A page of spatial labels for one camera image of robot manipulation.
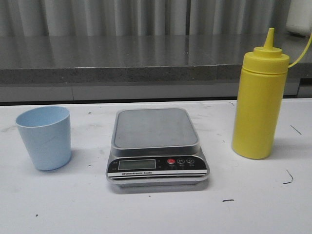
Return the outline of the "yellow squeeze bottle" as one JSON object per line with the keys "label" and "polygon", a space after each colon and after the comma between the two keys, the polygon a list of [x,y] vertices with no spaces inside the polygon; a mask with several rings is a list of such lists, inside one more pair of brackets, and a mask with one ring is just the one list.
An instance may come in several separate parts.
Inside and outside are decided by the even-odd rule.
{"label": "yellow squeeze bottle", "polygon": [[266,158],[273,147],[290,61],[273,42],[274,28],[270,28],[264,45],[243,59],[232,149],[246,158]]}

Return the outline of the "light blue plastic cup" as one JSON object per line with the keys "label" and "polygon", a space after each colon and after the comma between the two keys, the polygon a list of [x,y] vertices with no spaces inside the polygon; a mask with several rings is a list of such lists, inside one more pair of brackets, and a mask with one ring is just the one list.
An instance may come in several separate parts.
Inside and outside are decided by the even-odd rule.
{"label": "light blue plastic cup", "polygon": [[70,161],[70,111],[67,108],[35,108],[20,114],[16,125],[37,170],[55,170]]}

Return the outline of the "silver electronic kitchen scale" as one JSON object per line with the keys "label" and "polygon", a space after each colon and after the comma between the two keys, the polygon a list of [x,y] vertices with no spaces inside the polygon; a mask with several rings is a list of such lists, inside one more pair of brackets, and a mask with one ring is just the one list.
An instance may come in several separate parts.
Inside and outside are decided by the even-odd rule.
{"label": "silver electronic kitchen scale", "polygon": [[188,112],[132,109],[116,114],[106,178],[120,187],[198,184],[210,168]]}

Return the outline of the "grey stone counter ledge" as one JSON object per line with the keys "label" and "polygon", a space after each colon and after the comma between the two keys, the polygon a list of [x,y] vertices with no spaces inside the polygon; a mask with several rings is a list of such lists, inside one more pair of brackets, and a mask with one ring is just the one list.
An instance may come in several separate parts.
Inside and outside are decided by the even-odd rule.
{"label": "grey stone counter ledge", "polygon": [[264,34],[2,37],[0,83],[208,83],[238,80]]}

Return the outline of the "white pleated curtain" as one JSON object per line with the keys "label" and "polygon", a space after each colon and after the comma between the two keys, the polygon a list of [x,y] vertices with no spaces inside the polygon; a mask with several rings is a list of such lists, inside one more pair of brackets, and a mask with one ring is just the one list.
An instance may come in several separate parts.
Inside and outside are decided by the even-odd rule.
{"label": "white pleated curtain", "polygon": [[3,0],[8,36],[162,36],[284,32],[288,0]]}

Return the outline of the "white container on counter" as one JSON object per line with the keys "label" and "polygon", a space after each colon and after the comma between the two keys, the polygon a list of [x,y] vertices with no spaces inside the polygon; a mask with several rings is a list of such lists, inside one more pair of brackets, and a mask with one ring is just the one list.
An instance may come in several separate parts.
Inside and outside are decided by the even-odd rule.
{"label": "white container on counter", "polygon": [[312,32],[312,0],[292,0],[288,12],[286,30],[308,37]]}

